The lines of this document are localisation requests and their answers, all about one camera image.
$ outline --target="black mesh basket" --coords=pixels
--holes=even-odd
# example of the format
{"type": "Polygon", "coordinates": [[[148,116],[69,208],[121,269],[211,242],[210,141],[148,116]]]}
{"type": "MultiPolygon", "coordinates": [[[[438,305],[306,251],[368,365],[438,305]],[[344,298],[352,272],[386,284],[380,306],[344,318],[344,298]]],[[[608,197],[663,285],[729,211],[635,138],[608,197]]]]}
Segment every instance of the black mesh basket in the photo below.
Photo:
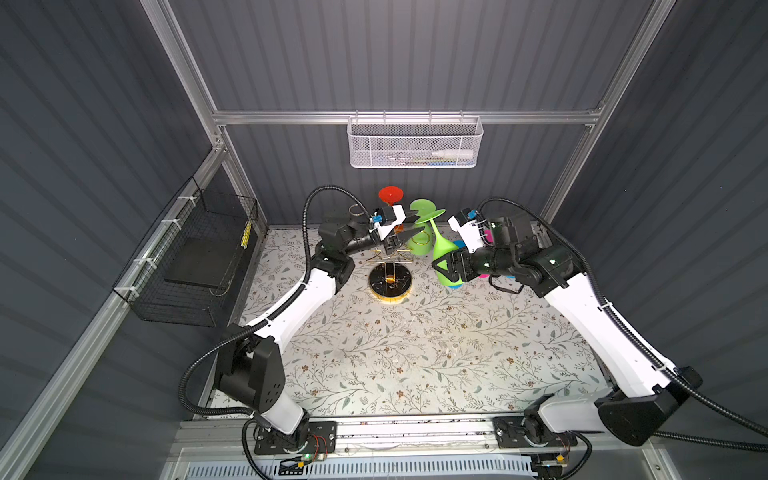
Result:
{"type": "Polygon", "coordinates": [[[116,288],[142,320],[216,326],[226,323],[256,243],[253,198],[199,190],[169,225],[132,290],[116,288]]]}

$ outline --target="dark gray corrugated wall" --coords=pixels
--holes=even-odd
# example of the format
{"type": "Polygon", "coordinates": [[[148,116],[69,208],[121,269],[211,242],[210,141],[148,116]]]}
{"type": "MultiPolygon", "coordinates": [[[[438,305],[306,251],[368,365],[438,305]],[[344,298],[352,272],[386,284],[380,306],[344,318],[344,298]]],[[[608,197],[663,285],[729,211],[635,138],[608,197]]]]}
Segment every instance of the dark gray corrugated wall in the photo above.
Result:
{"type": "MultiPolygon", "coordinates": [[[[5,443],[210,144],[138,2],[0,3],[0,124],[5,443]]],[[[129,316],[28,477],[154,475],[212,335],[129,316]]]]}
{"type": "MultiPolygon", "coordinates": [[[[702,392],[768,422],[768,3],[678,2],[555,218],[702,392]]],[[[665,429],[760,441],[688,402],[665,429]]],[[[684,478],[765,455],[670,444],[684,478]]]]}
{"type": "MultiPolygon", "coordinates": [[[[650,1],[171,4],[220,110],[514,111],[596,108],[650,1]]],[[[329,182],[371,208],[394,184],[449,213],[489,194],[541,209],[584,131],[486,125],[475,168],[363,170],[341,127],[229,129],[272,225],[300,223],[297,204],[329,182]]]]}

